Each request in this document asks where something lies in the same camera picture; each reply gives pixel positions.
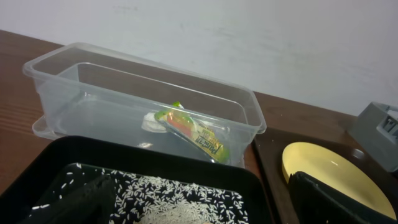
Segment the white plastic film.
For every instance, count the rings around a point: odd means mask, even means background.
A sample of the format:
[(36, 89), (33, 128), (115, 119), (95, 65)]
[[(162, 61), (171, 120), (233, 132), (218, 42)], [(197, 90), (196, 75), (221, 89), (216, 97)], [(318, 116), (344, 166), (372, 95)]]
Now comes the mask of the white plastic film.
[(143, 118), (141, 128), (151, 133), (166, 133), (167, 129), (155, 119), (154, 115), (155, 113), (147, 113)]

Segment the white rice pile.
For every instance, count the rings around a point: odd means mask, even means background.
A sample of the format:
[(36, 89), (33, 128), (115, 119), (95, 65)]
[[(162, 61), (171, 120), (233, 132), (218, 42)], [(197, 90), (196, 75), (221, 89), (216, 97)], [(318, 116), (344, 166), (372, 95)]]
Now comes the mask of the white rice pile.
[(237, 192), (81, 163), (60, 171), (29, 216), (43, 213), (102, 175), (111, 178), (116, 194), (107, 223), (249, 223), (243, 197)]

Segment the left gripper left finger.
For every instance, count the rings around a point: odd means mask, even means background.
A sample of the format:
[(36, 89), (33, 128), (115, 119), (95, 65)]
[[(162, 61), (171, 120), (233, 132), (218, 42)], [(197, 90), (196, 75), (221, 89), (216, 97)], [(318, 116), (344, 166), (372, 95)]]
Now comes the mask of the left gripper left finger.
[(108, 223), (114, 210), (116, 192), (114, 181), (102, 175), (48, 207), (41, 206), (39, 213), (21, 221), (22, 224), (79, 224)]

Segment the green orange snack wrapper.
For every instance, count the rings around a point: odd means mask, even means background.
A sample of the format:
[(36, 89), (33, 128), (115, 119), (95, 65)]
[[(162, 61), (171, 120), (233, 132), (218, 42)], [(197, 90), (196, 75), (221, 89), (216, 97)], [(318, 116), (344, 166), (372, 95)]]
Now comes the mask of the green orange snack wrapper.
[(179, 101), (172, 104), (175, 108), (160, 110), (154, 119), (168, 131), (188, 141), (200, 152), (203, 152), (211, 162), (229, 164), (231, 153), (227, 146), (225, 129), (211, 122), (193, 117), (184, 112)]

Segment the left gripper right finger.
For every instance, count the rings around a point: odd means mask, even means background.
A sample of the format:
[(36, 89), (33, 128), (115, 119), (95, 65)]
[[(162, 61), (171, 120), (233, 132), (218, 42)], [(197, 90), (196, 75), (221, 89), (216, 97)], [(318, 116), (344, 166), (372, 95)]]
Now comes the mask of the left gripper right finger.
[(397, 224), (397, 220), (301, 171), (290, 176), (288, 190), (300, 223)]

